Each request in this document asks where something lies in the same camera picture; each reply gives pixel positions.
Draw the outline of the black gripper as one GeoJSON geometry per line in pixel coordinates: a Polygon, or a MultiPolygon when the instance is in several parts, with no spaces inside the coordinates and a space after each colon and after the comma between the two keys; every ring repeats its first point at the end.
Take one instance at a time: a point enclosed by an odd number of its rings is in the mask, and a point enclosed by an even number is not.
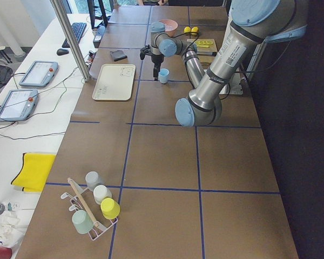
{"type": "Polygon", "coordinates": [[[150,56],[151,60],[154,64],[153,68],[153,77],[154,80],[158,80],[159,72],[160,72],[160,66],[163,62],[163,55],[162,54],[155,54],[153,52],[153,47],[150,45],[145,45],[143,48],[140,49],[140,59],[144,60],[145,56],[150,56]]]}

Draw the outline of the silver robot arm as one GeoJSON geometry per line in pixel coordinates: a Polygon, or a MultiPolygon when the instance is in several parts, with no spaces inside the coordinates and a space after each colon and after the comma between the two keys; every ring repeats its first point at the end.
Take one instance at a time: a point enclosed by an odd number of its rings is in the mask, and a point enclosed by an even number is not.
{"type": "Polygon", "coordinates": [[[230,33],[207,70],[201,66],[195,44],[170,37],[161,22],[151,24],[151,44],[141,49],[140,57],[151,56],[157,78],[164,57],[182,56],[194,88],[177,101],[176,119],[185,127],[209,125],[220,117],[219,93],[245,56],[262,42],[302,37],[308,7],[308,1],[232,1],[230,33]]]}

